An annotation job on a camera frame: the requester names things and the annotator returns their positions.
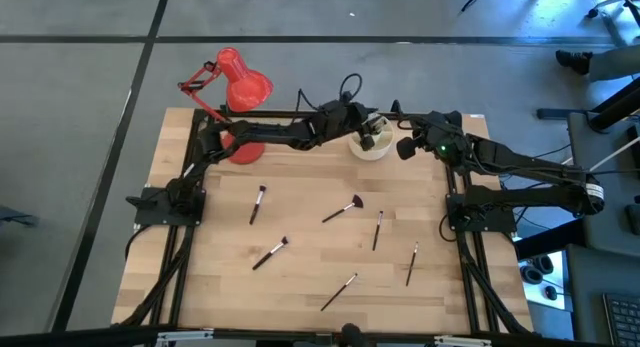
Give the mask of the black fan makeup brush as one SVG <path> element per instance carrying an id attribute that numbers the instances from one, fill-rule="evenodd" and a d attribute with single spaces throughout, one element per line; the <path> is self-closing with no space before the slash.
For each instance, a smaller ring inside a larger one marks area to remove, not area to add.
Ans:
<path id="1" fill-rule="evenodd" d="M 354 195 L 351 202 L 349 204 L 347 204 L 346 206 L 344 206 L 342 209 L 337 210 L 336 212 L 332 213 L 331 215 L 327 216 L 326 218 L 324 218 L 322 220 L 322 223 L 326 223 L 329 220 L 337 217 L 338 215 L 346 212 L 347 210 L 351 209 L 351 208 L 359 208 L 361 209 L 364 206 L 363 201 L 361 199 L 360 196 L 358 195 Z"/>

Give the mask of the black desk beam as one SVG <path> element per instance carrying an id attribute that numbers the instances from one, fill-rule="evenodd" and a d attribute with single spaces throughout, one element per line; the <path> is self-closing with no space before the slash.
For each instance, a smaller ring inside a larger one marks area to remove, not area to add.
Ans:
<path id="1" fill-rule="evenodd" d="M 604 133 L 637 110 L 640 110 L 640 76 L 590 110 L 540 108 L 535 115 L 540 120 L 562 120 L 571 114 L 582 114 L 592 130 Z"/>

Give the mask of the white ribbed round container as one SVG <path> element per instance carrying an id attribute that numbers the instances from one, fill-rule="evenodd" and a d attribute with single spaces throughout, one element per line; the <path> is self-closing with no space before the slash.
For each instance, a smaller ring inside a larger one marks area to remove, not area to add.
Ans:
<path id="1" fill-rule="evenodd" d="M 348 145 L 355 157 L 364 161 L 376 161 L 387 154 L 394 140 L 394 129 L 391 122 L 383 116 L 378 120 L 378 126 L 379 132 L 372 135 L 374 145 L 367 151 L 362 149 L 362 139 L 357 132 L 349 136 Z"/>

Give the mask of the black makeup brush fluffy head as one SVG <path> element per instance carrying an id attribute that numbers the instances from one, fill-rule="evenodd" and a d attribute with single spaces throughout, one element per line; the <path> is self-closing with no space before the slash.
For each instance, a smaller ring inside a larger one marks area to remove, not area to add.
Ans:
<path id="1" fill-rule="evenodd" d="M 264 197 L 266 189 L 267 189 L 266 185 L 260 185 L 259 186 L 259 192 L 258 192 L 258 195 L 257 195 L 257 198 L 256 198 L 256 202 L 254 204 L 254 207 L 253 207 L 253 210 L 252 210 L 252 213 L 251 213 L 251 216 L 250 216 L 250 220 L 249 220 L 249 224 L 250 225 L 253 225 L 254 222 L 255 222 L 255 219 L 256 219 L 257 214 L 259 212 L 261 201 L 262 201 L 262 199 Z"/>

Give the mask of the silver office chair base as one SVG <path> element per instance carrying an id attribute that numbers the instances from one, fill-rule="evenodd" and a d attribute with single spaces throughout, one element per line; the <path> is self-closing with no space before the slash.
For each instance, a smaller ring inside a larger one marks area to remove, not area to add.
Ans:
<path id="1" fill-rule="evenodd" d="M 600 19 L 616 47 L 640 45 L 640 0 L 599 0 L 585 17 Z"/>

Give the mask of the large black powder brush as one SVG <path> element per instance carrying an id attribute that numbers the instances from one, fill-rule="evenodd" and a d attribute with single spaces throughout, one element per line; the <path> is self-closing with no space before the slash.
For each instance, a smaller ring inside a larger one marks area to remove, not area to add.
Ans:
<path id="1" fill-rule="evenodd" d="M 283 248 L 288 244 L 288 239 L 286 236 L 283 236 L 282 239 L 269 251 L 267 252 L 258 262 L 256 262 L 252 266 L 252 270 L 255 271 L 259 267 L 261 267 L 266 261 L 268 261 L 278 250 Z"/>

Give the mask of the black keyboard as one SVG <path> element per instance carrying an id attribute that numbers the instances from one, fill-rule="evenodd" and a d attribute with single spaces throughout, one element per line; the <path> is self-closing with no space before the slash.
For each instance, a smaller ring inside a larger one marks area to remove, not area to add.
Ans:
<path id="1" fill-rule="evenodd" d="M 640 297 L 605 293 L 606 321 L 617 347 L 640 347 Z"/>

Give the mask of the long black makeup brush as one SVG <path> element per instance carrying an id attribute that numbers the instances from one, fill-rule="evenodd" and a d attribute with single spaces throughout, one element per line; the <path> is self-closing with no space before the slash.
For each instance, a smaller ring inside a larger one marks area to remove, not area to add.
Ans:
<path id="1" fill-rule="evenodd" d="M 321 307 L 320 311 L 325 311 L 343 292 L 344 290 L 358 277 L 358 273 L 355 272 Z"/>

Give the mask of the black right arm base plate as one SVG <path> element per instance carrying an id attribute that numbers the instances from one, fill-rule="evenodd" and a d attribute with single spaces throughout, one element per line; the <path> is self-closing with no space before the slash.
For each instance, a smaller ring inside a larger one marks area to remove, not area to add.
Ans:
<path id="1" fill-rule="evenodd" d="M 450 228 L 453 231 L 512 233 L 517 230 L 511 210 L 465 206 L 462 194 L 447 195 L 445 200 Z"/>

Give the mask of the red desk lamp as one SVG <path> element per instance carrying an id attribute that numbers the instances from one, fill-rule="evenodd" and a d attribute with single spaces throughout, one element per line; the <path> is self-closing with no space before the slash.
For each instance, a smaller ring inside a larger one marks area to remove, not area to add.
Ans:
<path id="1" fill-rule="evenodd" d="M 221 75 L 227 80 L 226 109 L 234 113 L 256 109 L 271 96 L 274 89 L 273 83 L 264 74 L 246 65 L 237 49 L 221 49 L 213 62 L 205 62 L 187 81 L 177 84 L 179 90 L 196 102 L 214 122 L 229 122 L 229 119 L 209 106 L 198 93 Z"/>

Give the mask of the dark grey floor object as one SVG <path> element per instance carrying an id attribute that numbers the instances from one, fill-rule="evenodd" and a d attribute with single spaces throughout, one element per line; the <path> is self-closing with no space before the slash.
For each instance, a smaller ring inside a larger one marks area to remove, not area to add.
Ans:
<path id="1" fill-rule="evenodd" d="M 5 223 L 18 223 L 26 227 L 35 227 L 38 221 L 39 219 L 34 215 L 22 213 L 0 205 L 0 226 Z"/>

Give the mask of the slim black makeup brush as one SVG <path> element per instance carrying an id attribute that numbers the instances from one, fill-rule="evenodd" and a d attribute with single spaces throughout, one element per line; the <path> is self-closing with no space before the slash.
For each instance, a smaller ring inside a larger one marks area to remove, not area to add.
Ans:
<path id="1" fill-rule="evenodd" d="M 384 211 L 380 210 L 379 213 L 378 213 L 376 228 L 375 228 L 375 231 L 374 231 L 374 237 L 373 237 L 373 242 L 372 242 L 372 251 L 375 251 L 376 248 L 377 248 L 378 239 L 379 239 L 379 233 L 380 233 L 380 229 L 381 229 L 381 226 L 382 226 L 383 218 L 384 218 Z"/>

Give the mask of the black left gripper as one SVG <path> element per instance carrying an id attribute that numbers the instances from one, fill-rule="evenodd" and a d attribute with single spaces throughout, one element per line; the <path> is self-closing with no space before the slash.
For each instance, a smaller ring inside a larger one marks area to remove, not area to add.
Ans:
<path id="1" fill-rule="evenodd" d="M 375 108 L 358 105 L 357 112 L 360 116 L 360 122 L 356 132 L 362 137 L 361 148 L 363 151 L 372 150 L 376 144 L 376 136 L 386 128 L 388 119 L 379 114 Z"/>

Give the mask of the grey desk top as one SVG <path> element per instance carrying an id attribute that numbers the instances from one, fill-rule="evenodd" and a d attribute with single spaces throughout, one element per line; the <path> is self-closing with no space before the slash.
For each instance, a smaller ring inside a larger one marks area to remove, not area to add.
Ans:
<path id="1" fill-rule="evenodd" d="M 584 114 L 571 114 L 568 131 L 573 163 L 584 169 L 594 167 L 632 141 L 627 130 L 634 126 L 633 122 L 620 121 L 605 133 L 598 133 L 588 125 Z M 592 227 L 596 242 L 604 242 L 609 237 L 630 237 L 634 242 L 640 238 L 631 232 L 625 213 L 625 207 L 634 204 L 640 196 L 640 172 L 631 172 L 636 168 L 632 155 L 635 146 L 640 147 L 640 141 L 594 169 L 600 172 L 596 179 L 604 188 L 605 206 L 602 212 L 587 216 L 584 222 L 585 226 Z"/>

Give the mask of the black headphones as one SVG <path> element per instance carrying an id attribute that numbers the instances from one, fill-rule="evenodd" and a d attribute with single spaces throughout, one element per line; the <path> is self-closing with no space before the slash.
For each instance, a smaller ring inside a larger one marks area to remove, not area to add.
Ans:
<path id="1" fill-rule="evenodd" d="M 541 284 L 546 275 L 554 272 L 554 264 L 548 255 L 536 256 L 520 267 L 520 276 L 525 283 Z"/>

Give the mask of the black aluminium table frame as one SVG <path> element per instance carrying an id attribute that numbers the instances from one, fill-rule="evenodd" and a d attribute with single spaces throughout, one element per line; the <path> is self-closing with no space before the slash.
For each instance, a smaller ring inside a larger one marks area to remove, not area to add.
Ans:
<path id="1" fill-rule="evenodd" d="M 260 185 L 267 189 L 250 225 Z M 186 270 L 167 288 L 161 322 L 249 331 L 324 333 L 346 323 L 383 333 L 469 331 L 467 303 L 482 294 L 463 275 L 457 246 L 447 241 L 448 183 L 432 156 L 403 161 L 388 153 L 365 162 L 346 139 L 309 152 L 269 146 L 255 163 L 212 166 L 204 188 L 203 218 L 190 233 Z M 361 209 L 322 223 L 354 195 Z M 253 271 L 283 236 L 288 244 Z M 355 272 L 358 277 L 321 312 Z"/>

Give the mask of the person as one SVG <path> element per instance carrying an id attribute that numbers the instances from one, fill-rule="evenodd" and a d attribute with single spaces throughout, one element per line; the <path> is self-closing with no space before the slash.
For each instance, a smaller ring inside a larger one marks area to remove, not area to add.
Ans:
<path id="1" fill-rule="evenodd" d="M 594 53 L 590 59 L 589 80 L 606 81 L 640 74 L 640 44 Z"/>

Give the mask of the black rounded object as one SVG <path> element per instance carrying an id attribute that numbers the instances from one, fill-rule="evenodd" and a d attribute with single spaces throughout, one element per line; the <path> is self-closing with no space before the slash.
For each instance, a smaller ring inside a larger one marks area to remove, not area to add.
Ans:
<path id="1" fill-rule="evenodd" d="M 339 347 L 367 347 L 367 339 L 360 328 L 352 323 L 342 326 L 338 346 Z"/>

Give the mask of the person's black shoe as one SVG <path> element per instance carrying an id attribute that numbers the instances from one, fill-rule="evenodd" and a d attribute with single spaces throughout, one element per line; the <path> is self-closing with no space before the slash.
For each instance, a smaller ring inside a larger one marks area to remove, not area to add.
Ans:
<path id="1" fill-rule="evenodd" d="M 570 52 L 557 50 L 555 52 L 556 61 L 560 66 L 569 68 L 578 75 L 587 75 L 590 69 L 592 52 Z"/>

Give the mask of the black crossbar silver brackets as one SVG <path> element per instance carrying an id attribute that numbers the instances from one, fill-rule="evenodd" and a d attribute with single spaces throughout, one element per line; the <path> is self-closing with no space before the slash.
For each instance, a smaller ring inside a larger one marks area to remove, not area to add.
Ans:
<path id="1" fill-rule="evenodd" d="M 103 329 L 58 331 L 40 334 L 0 336 L 0 347 L 133 347 L 135 345 L 189 340 L 242 339 L 308 342 L 318 345 L 364 345 L 368 342 L 427 344 L 456 347 L 612 347 L 589 342 L 547 339 L 536 335 L 479 332 L 470 335 L 362 333 L 256 332 L 227 329 L 176 330 L 166 325 L 117 326 Z"/>

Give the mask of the thin black makeup brush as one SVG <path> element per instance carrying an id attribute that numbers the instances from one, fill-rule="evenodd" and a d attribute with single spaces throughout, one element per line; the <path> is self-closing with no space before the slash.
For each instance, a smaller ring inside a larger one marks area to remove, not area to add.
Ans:
<path id="1" fill-rule="evenodd" d="M 414 248 L 413 248 L 413 252 L 411 255 L 411 260 L 409 263 L 409 267 L 407 269 L 407 275 L 406 275 L 406 279 L 405 279 L 405 287 L 408 287 L 411 281 L 411 276 L 412 276 L 412 272 L 414 269 L 414 265 L 415 265 L 415 261 L 416 261 L 416 257 L 417 257 L 417 253 L 419 251 L 419 242 L 415 242 L 414 244 Z"/>

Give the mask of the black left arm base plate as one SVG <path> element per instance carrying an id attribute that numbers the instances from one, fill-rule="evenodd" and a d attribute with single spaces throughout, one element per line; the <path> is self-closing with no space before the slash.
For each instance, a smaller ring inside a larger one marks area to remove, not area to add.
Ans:
<path id="1" fill-rule="evenodd" d="M 196 226 L 202 221 L 206 191 L 196 189 L 186 199 L 172 199 L 166 188 L 146 187 L 139 197 L 125 200 L 135 207 L 140 225 Z"/>

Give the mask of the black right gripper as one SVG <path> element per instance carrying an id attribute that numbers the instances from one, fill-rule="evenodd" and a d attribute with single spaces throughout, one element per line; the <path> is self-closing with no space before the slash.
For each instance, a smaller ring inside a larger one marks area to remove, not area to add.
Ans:
<path id="1" fill-rule="evenodd" d="M 432 111 L 413 116 L 412 138 L 405 137 L 397 142 L 398 156 L 401 160 L 408 160 L 416 155 L 418 149 L 433 153 L 439 160 L 462 160 L 462 115 L 458 111 Z"/>

